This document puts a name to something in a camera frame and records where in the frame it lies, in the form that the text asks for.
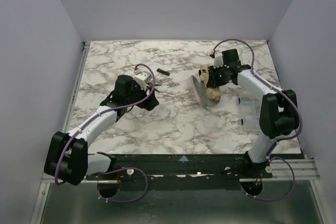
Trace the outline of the pink umbrella case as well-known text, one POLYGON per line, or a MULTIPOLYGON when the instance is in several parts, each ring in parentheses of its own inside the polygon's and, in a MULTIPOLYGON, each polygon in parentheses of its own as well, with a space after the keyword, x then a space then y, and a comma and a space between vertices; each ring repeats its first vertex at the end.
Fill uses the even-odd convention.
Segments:
POLYGON ((195 76, 190 77, 191 87, 195 95, 195 99, 200 106, 209 106, 209 100, 206 94, 206 87, 202 81, 199 81, 195 76))

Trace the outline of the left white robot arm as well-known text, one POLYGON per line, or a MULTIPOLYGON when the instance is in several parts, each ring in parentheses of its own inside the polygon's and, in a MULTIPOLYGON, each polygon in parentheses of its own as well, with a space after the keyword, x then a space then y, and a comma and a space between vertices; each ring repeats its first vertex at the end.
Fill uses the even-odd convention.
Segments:
POLYGON ((78 185, 87 175, 111 171, 114 158, 103 152, 89 154, 88 148, 133 107, 151 111, 159 105, 154 85, 147 71, 134 77, 118 76, 113 91, 88 119, 66 133, 58 131, 52 136, 44 173, 53 176, 56 184, 78 185))

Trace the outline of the beige umbrella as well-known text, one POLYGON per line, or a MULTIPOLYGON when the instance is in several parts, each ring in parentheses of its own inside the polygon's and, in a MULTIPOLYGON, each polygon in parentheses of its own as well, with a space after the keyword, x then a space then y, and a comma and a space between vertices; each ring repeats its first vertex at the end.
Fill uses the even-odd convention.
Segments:
POLYGON ((219 87, 215 87, 210 80, 209 65, 204 65, 198 71, 200 80, 203 82, 206 88, 206 96, 211 101, 219 102, 222 94, 219 87))

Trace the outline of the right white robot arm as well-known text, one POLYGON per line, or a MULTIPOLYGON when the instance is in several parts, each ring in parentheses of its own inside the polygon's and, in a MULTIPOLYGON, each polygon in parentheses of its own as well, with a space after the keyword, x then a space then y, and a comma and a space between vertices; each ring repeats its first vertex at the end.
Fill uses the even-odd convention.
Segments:
POLYGON ((300 126, 296 93, 282 90, 260 77, 252 66, 243 65, 236 49, 222 51, 207 68, 206 92, 217 97, 214 91, 232 82, 248 91, 261 102, 259 127, 261 134, 253 147, 243 157, 244 173, 256 172, 268 163, 267 157, 281 141, 300 126))

